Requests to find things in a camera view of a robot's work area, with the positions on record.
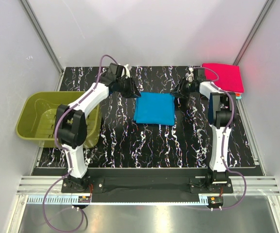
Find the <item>blue t shirt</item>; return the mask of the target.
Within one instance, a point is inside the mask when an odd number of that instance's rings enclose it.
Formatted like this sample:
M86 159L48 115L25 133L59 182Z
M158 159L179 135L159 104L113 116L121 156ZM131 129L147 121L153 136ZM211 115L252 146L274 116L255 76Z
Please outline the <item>blue t shirt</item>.
M169 93L141 92L136 99L133 120L138 124L175 125L174 96Z

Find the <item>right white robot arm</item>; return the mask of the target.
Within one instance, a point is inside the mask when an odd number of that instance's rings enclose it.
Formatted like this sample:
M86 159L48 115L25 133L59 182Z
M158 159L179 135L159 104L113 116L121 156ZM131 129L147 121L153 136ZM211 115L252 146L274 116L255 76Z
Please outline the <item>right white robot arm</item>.
M200 186L208 192L220 193L229 180L227 155L235 120L236 97L235 93L223 90L215 81L208 80L205 71L213 73L216 80L219 80L219 75L209 68L191 67L189 75L182 78L170 94L177 98L188 98L191 93L198 92L209 100L208 122L213 133L212 155L208 173Z

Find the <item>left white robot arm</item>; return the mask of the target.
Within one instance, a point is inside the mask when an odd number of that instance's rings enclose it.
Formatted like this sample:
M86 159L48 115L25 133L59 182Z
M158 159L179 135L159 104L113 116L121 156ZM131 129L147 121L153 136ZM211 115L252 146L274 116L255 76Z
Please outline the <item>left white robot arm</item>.
M83 144L87 138L86 119L100 102L114 92L119 92L126 99L141 97L128 65L110 63L107 71L99 74L84 94L74 102L57 108L54 140L56 146L64 150L68 165L63 180L78 192L91 187L83 155Z

